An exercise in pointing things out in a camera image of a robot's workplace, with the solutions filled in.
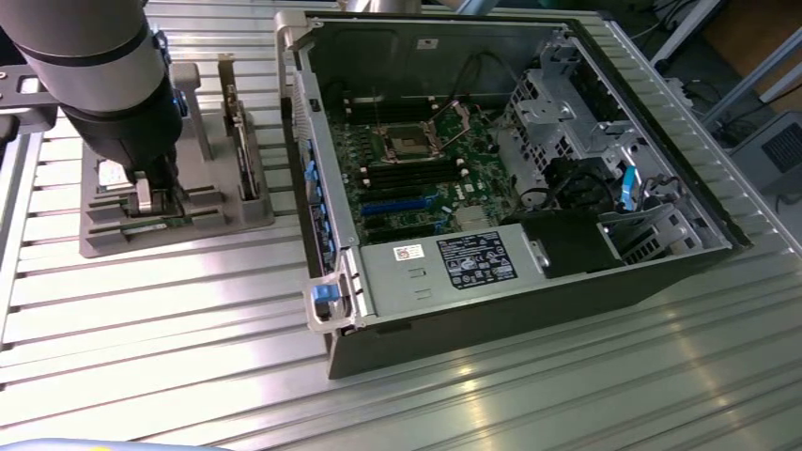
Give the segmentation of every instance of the robotic arm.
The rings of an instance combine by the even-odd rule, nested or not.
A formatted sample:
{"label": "robotic arm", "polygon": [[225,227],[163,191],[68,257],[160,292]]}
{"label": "robotic arm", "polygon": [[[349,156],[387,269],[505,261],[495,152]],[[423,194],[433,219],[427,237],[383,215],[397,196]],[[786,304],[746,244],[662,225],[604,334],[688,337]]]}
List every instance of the robotic arm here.
{"label": "robotic arm", "polygon": [[4,0],[0,27],[93,152],[169,192],[181,117],[140,0]]}

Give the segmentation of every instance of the circuit board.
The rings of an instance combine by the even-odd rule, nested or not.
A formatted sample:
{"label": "circuit board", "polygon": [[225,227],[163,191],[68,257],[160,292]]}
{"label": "circuit board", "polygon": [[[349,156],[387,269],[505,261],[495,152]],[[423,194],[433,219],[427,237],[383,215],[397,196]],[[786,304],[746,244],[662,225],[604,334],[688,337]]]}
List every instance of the circuit board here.
{"label": "circuit board", "polygon": [[[405,122],[380,125],[351,125],[331,123],[329,128],[335,141],[339,160],[339,169],[348,197],[348,205],[360,235],[360,242],[376,243],[401,239],[417,238],[465,229],[457,220],[460,209],[476,207],[483,211],[483,220],[487,226],[496,226],[501,219],[511,213],[516,206],[515,195],[509,188],[509,177],[497,157],[497,148],[493,149],[492,135],[483,119],[481,110],[472,104],[463,104],[464,111],[469,113],[469,130],[443,149],[436,158],[420,153],[401,155],[397,161],[387,162],[384,141],[381,140],[380,127],[401,131],[401,137],[409,129],[420,128],[420,122]],[[463,118],[455,111],[443,111],[437,117],[436,135],[445,143],[463,132]],[[407,148],[420,152],[417,143],[409,138]],[[393,206],[392,201],[365,201],[365,194],[375,192],[364,185],[365,169],[379,170],[383,166],[408,167],[415,172],[411,159],[417,161],[432,160],[460,162],[457,176],[451,181],[431,184],[417,184],[413,189],[399,186],[395,190],[412,189],[415,197],[421,199],[423,208],[416,210],[391,211],[381,214],[371,212],[363,214],[365,205],[368,209],[381,209]]]}

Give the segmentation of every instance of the motherboard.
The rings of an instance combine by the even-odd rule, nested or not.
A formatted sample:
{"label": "motherboard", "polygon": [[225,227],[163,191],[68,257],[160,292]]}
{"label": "motherboard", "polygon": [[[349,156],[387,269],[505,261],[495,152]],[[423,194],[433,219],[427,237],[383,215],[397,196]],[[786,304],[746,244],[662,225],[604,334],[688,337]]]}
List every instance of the motherboard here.
{"label": "motherboard", "polygon": [[479,105],[452,101],[427,121],[329,127],[363,243],[496,226],[516,208]]}

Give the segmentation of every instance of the slotted aluminum surface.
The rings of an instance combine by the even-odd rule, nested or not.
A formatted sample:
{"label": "slotted aluminum surface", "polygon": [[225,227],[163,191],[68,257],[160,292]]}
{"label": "slotted aluminum surface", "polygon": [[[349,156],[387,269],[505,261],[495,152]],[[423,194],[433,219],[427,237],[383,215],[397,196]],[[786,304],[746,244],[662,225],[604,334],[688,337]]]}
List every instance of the slotted aluminum surface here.
{"label": "slotted aluminum surface", "polygon": [[323,340],[305,330],[299,300],[305,270],[271,20],[281,8],[328,4],[148,5],[175,59],[200,66],[204,109],[220,101],[216,54],[236,56],[276,226],[86,260],[74,240],[80,143],[65,120],[45,134],[38,164],[37,146],[30,150],[0,272],[10,288],[0,443],[73,437],[236,450],[802,444],[798,245],[759,213],[750,188],[659,92],[615,26],[591,14],[572,16],[675,135],[754,249],[632,308],[325,379]]}

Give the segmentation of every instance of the power supply label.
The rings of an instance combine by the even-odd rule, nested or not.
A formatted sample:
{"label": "power supply label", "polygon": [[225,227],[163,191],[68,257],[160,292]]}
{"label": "power supply label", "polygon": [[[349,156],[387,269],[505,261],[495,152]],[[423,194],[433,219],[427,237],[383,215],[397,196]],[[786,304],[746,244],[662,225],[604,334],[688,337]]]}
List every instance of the power supply label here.
{"label": "power supply label", "polygon": [[437,247],[453,288],[472,288],[517,277],[499,232],[440,240]]}

